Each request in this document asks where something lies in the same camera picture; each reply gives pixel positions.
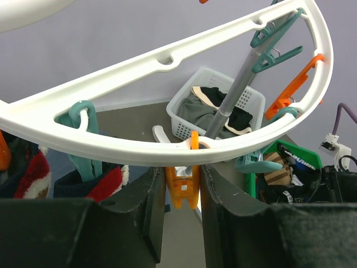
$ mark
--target orange hanger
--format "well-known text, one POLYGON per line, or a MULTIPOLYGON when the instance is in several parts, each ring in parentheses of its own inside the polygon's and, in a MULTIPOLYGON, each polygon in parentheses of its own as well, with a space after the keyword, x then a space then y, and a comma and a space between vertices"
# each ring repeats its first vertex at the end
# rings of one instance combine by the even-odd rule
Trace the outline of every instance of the orange hanger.
POLYGON ((279 95, 279 97, 273 102, 273 104, 269 107, 266 112, 267 120, 270 120, 274 117, 274 115, 282 108, 288 107, 291 104, 290 98, 294 95, 294 93, 306 82, 308 79, 308 71, 311 68, 315 68, 315 64, 317 61, 323 61, 325 57, 323 54, 318 54, 313 57, 313 59, 305 66, 305 68, 294 78, 293 81, 284 89, 284 91, 279 95))
MULTIPOLYGON (((197 131, 192 131, 191 142, 191 149, 197 150, 199 148, 199 134, 197 131)), ((192 166, 192 176, 188 177, 176 176, 174 167, 166 167, 165 176, 173 206, 181 208, 182 200, 187 199, 189 200, 190 208, 195 209, 199 201, 200 166, 192 166)))
POLYGON ((0 170, 5 171, 9 168, 11 162, 11 153, 6 144, 2 132, 0 131, 0 170))

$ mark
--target plastic clip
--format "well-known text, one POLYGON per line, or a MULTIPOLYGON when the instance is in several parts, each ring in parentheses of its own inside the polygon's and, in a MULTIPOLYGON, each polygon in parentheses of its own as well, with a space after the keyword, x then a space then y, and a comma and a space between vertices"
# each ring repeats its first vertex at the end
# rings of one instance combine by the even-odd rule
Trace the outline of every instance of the plastic clip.
POLYGON ((257 62, 254 64, 252 68, 252 72, 260 73, 261 71, 267 70, 283 61, 286 61, 297 54, 299 54, 303 50, 303 46, 298 46, 289 52, 284 53, 283 55, 279 55, 275 57, 272 54, 272 50, 274 49, 277 42, 284 36, 284 34, 289 30, 289 28, 294 24, 294 22, 299 18, 302 14, 303 9, 299 9, 298 12, 291 18, 289 18, 286 22, 280 25, 280 27, 275 28, 274 30, 270 30, 270 28, 265 27, 262 32, 264 32, 264 36, 259 39, 257 33, 255 33, 252 42, 250 45, 252 48, 260 46, 264 42, 266 42, 269 38, 275 35, 274 40, 268 45, 267 49, 260 55, 257 62))
MULTIPOLYGON (((197 131, 192 131, 191 149, 199 149, 199 134, 197 131)), ((187 199, 190 208, 195 209, 199 201, 200 166, 192 166, 192 176, 176 176, 174 167, 166 167, 165 176, 173 206, 180 209, 182 200, 187 199)))
MULTIPOLYGON (((98 121, 95 113, 95 107, 92 102, 88 100, 82 100, 75 103, 67 114, 56 119, 56 122, 72 127, 79 128, 80 126, 80 111, 83 109, 87 110, 88 114, 88 132, 99 134, 98 121)), ((90 181, 94 178, 101 176, 103 173, 102 162, 97 160, 91 160, 75 155, 68 155, 69 159, 75 166, 76 170, 79 172, 82 181, 90 181)))
MULTIPOLYGON (((291 113, 295 118, 298 116, 295 108, 286 107, 281 109, 268 124, 280 119, 286 113, 291 113)), ((263 153, 272 145, 273 143, 270 143, 257 151, 238 157, 234 164, 235 169, 241 173, 267 173, 280 170, 283 168, 281 164, 263 160, 263 153)))
POLYGON ((11 152, 7 143, 2 136, 2 132, 0 131, 0 170, 5 171, 9 168, 11 163, 11 152))
POLYGON ((315 68, 316 62, 319 60, 324 61, 323 54, 318 54, 305 66, 305 68, 294 78, 293 81, 284 89, 279 97, 273 102, 273 104, 267 109, 266 119, 272 119, 275 114, 282 108, 288 107, 291 104, 291 99, 294 93, 306 82, 308 79, 308 71, 311 68, 315 68))

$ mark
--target gray wall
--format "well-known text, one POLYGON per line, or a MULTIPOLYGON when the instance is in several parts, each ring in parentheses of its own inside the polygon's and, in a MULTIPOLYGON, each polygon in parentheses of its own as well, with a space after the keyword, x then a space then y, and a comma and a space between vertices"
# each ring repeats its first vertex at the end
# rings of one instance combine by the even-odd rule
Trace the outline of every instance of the gray wall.
MULTIPOLYGON (((318 107, 290 135, 299 145, 318 151, 325 135, 332 131, 339 102, 356 100, 354 44, 352 28, 354 0, 316 0, 331 31, 335 69, 331 86, 318 107)), ((0 35, 0 99, 13 102, 69 80, 157 47, 197 34, 266 7, 271 0, 78 0, 70 7, 34 25, 0 35)), ((170 73, 155 74, 95 101, 97 107, 111 107, 172 97, 201 66, 235 76, 249 51, 252 34, 183 62, 170 73)), ((312 42, 305 24, 296 23, 278 44, 282 52, 305 45, 294 59, 259 74, 253 88, 266 96, 267 104, 310 60, 312 42)), ((349 133, 356 130, 343 114, 340 141, 356 152, 357 143, 349 133)), ((331 157, 321 153, 324 164, 331 157)))

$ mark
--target floor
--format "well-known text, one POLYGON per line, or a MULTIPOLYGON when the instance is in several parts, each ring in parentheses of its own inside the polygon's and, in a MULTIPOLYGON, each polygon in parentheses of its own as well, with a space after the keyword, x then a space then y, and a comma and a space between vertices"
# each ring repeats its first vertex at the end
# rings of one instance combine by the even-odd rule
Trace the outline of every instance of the floor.
MULTIPOLYGON (((152 127, 161 125, 171 142, 180 142, 172 135, 166 106, 167 103, 159 103, 97 113, 99 129, 110 136, 155 142, 152 127)), ((287 136, 283 139, 291 142, 287 136)), ((236 172, 233 164, 229 161, 214 165, 221 175, 244 189, 244 175, 236 172)), ((187 203, 165 214, 161 263, 156 267, 206 267, 202 225, 187 203)))

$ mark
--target plastic basket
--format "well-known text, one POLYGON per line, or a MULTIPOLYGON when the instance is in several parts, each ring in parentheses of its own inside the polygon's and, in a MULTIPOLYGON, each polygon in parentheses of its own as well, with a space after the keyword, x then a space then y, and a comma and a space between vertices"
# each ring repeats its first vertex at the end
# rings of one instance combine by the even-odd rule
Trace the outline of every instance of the plastic basket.
MULTIPOLYGON (((177 116, 182 101, 189 96, 193 86, 218 87, 223 93, 227 93, 233 84, 234 79, 217 71, 201 68, 199 69, 177 92, 166 107, 168 115, 171 117, 172 134, 181 140, 191 137, 191 131, 195 130, 199 135, 204 136, 206 130, 177 116)), ((263 119, 266 99, 264 95, 251 87, 247 87, 240 97, 237 107, 245 110, 253 116, 250 126, 252 130, 260 129, 263 119)))
MULTIPOLYGON (((290 150, 290 152, 292 152, 294 155, 298 156, 302 160, 306 161, 307 163, 311 164, 316 169, 322 168, 322 162, 317 153, 282 140, 277 140, 267 151, 265 151, 265 154, 268 154, 270 152, 279 152, 278 143, 284 145, 290 150)), ((245 175, 245 192, 248 193, 250 196, 256 198, 257 193, 255 189, 255 173, 245 175)))

